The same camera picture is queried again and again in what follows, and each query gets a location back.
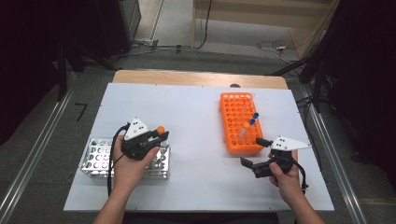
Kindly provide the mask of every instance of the wrist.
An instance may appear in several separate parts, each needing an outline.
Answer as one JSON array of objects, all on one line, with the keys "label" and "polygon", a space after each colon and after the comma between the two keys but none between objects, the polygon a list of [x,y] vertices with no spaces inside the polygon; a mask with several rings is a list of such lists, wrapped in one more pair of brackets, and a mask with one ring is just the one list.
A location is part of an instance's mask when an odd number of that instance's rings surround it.
[{"label": "wrist", "polygon": [[138,185],[139,180],[123,180],[119,176],[114,178],[113,190],[122,194],[131,194],[134,188]]},{"label": "wrist", "polygon": [[296,206],[300,206],[302,203],[307,203],[308,200],[305,198],[305,195],[302,191],[296,191],[296,193],[292,194],[286,201],[291,209]]},{"label": "wrist", "polygon": [[117,196],[118,198],[128,200],[133,190],[134,187],[124,187],[115,184],[113,190],[111,190],[111,194],[114,193],[114,195]]}]

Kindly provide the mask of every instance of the gray floor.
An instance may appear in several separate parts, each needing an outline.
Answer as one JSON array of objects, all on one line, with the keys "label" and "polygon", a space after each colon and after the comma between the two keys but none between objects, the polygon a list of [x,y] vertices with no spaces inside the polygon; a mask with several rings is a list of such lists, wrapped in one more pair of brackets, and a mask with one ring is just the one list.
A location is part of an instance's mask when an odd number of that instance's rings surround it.
[{"label": "gray floor", "polygon": [[[191,17],[192,1],[165,0],[155,35],[155,39],[159,40],[159,45],[178,43],[189,46],[191,44]],[[194,46],[200,46],[204,37],[205,20],[196,20]],[[273,48],[279,45],[287,46],[282,52],[282,58],[287,61],[298,60],[287,28],[260,24],[209,21],[207,39],[201,50],[276,59],[277,57],[270,50],[271,41],[276,41]],[[256,44],[259,43],[261,43],[261,49],[256,48]]]},{"label": "gray floor", "polygon": [[[157,37],[161,44],[186,44],[170,42],[165,38],[159,25]],[[242,50],[223,51],[222,45],[213,44],[213,35],[208,38],[207,49],[200,51],[182,51],[176,54],[174,51],[161,51],[151,54],[139,54],[114,59],[114,63],[124,69],[164,69],[179,71],[207,71],[234,74],[263,75],[272,73],[285,65],[271,51],[256,49],[253,43],[247,51],[236,54]],[[282,36],[263,35],[262,41],[289,38],[287,34]],[[243,37],[238,36],[233,40],[234,45],[244,42]],[[257,50],[260,55],[252,53]],[[295,60],[295,55],[287,56],[288,60]],[[297,81],[295,72],[283,77],[288,81],[288,87],[292,90],[296,99],[303,98],[302,85]],[[111,82],[113,71],[107,71],[100,65],[89,63],[84,74],[78,75],[78,82],[73,88],[71,98],[64,113],[50,137],[45,151],[35,168],[33,175],[26,186],[17,206],[8,223],[89,223],[95,217],[95,213],[66,213],[63,211],[64,202],[73,180],[73,173],[78,166],[82,149],[85,146],[93,125],[97,110],[100,106],[106,84]],[[7,187],[20,170],[28,156],[29,151],[37,137],[40,135],[47,118],[55,106],[57,88],[55,87],[35,110],[25,119],[15,134],[0,146],[0,197],[5,196]],[[80,121],[77,121],[81,107],[75,103],[88,104],[87,110]],[[322,117],[331,134],[334,146],[345,167],[346,173],[361,200],[364,214],[369,223],[394,223],[393,214],[396,212],[396,198],[386,175],[372,164],[363,164],[350,159],[353,148],[343,129],[339,118],[331,115],[327,106],[323,105]],[[332,172],[329,160],[321,145],[320,137],[315,129],[312,119],[308,119],[308,129],[317,143],[319,155],[322,161],[323,177],[329,182],[328,191],[335,207],[333,212],[321,212],[328,223],[351,223],[345,200]],[[281,223],[292,223],[293,216],[290,212],[279,213]]]}]

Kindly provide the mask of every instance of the test tube rack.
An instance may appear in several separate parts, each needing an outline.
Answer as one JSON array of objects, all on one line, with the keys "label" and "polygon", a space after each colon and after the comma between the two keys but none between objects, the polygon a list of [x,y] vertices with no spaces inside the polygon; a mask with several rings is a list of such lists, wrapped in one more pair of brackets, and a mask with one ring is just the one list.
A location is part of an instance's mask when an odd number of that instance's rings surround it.
[{"label": "test tube rack", "polygon": [[[90,177],[107,177],[112,141],[106,138],[91,138],[85,148],[81,172]],[[161,143],[160,151],[154,161],[146,167],[143,177],[169,179],[170,149],[167,141]]]},{"label": "test tube rack", "polygon": [[243,136],[240,136],[244,122],[249,122],[256,112],[250,92],[223,92],[220,96],[219,111],[225,133],[224,142],[230,153],[259,152],[263,149],[256,144],[256,138],[263,138],[258,119]]}]

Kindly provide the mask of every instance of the person's right hand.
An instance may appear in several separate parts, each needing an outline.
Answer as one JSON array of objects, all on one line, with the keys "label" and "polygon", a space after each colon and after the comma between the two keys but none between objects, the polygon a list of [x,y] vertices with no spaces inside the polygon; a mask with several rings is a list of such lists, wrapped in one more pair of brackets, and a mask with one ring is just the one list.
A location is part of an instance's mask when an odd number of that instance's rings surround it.
[{"label": "person's right hand", "polygon": [[[297,150],[293,150],[291,155],[297,161]],[[270,169],[274,174],[269,177],[270,182],[279,187],[279,194],[288,205],[293,203],[297,197],[303,195],[299,180],[299,170],[296,165],[293,165],[287,174],[283,173],[276,162],[270,163]]]}]

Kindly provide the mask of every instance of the metal rail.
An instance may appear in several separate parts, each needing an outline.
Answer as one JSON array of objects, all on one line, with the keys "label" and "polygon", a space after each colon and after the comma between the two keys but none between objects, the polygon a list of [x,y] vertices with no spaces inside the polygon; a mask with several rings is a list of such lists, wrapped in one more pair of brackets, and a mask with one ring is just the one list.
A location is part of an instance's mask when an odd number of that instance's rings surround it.
[{"label": "metal rail", "polygon": [[[303,85],[302,88],[304,97],[312,95],[311,91],[306,86]],[[355,190],[353,189],[347,173],[345,172],[344,166],[338,157],[337,151],[334,147],[334,144],[332,143],[332,139],[330,138],[329,132],[326,129],[321,114],[317,114],[315,108],[312,106],[310,108],[310,113],[318,130],[320,140],[322,141],[326,154],[329,158],[332,171],[335,175],[335,179],[337,180],[341,193],[343,194],[346,207],[349,210],[349,214],[353,220],[353,223],[368,223],[361,209],[361,204],[358,197],[356,196]]]},{"label": "metal rail", "polygon": [[72,73],[69,78],[68,86],[70,89],[66,92],[64,98],[61,102],[58,102],[53,108],[49,119],[47,120],[43,130],[38,136],[35,144],[32,147],[29,155],[27,156],[23,166],[18,172],[15,179],[9,185],[6,196],[0,205],[0,223],[7,223],[14,211],[15,206],[17,205],[18,200],[23,194],[35,167],[40,161],[41,155],[43,154],[50,137],[58,124],[64,109],[67,106],[67,103],[70,99],[70,96],[73,92],[74,86],[78,81],[78,77],[76,73]]}]

